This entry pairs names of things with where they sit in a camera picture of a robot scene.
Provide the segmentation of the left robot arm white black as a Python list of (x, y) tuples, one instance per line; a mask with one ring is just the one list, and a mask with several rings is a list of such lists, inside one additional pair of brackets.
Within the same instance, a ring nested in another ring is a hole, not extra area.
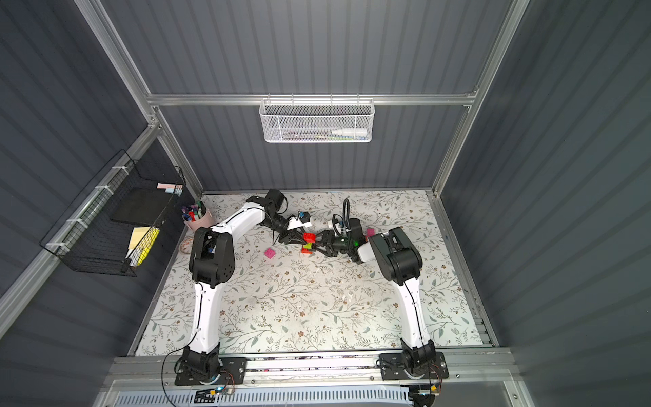
[(193, 237), (189, 260), (195, 289), (191, 339), (183, 349), (180, 369), (200, 383), (213, 383), (220, 376), (220, 311), (226, 283), (236, 269), (235, 245), (256, 226), (269, 228), (279, 240), (304, 245), (304, 228), (310, 215), (300, 212), (286, 218), (281, 207), (285, 195), (271, 189), (264, 197), (248, 198), (239, 210), (225, 220), (198, 228)]

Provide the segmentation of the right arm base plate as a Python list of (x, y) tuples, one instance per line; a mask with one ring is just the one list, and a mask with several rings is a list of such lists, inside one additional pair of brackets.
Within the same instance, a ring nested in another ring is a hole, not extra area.
[(442, 352), (437, 352), (432, 361), (406, 364), (400, 353), (383, 353), (376, 360), (384, 381), (448, 379), (449, 369)]

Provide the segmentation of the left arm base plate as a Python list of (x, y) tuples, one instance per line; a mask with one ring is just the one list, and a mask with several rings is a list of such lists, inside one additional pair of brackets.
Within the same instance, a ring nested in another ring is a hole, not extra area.
[(243, 383), (248, 362), (243, 357), (213, 358), (207, 363), (181, 357), (175, 365), (175, 385), (239, 385)]

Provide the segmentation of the red lego brick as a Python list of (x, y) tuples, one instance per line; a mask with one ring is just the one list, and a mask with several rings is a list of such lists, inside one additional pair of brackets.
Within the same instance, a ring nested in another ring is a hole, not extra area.
[(305, 233), (303, 234), (303, 240), (305, 240), (307, 244), (314, 244), (316, 242), (316, 235), (313, 233)]

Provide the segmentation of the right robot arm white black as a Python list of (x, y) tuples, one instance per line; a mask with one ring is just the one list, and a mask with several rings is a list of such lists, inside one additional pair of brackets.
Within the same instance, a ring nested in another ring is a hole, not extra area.
[(395, 227), (389, 232), (367, 237), (357, 218), (344, 229), (303, 234), (304, 244), (327, 257), (346, 254), (358, 264), (375, 262), (382, 276), (395, 289), (400, 311), (401, 358), (405, 373), (424, 376), (436, 361), (436, 344), (427, 331), (420, 297), (423, 259), (405, 231)]

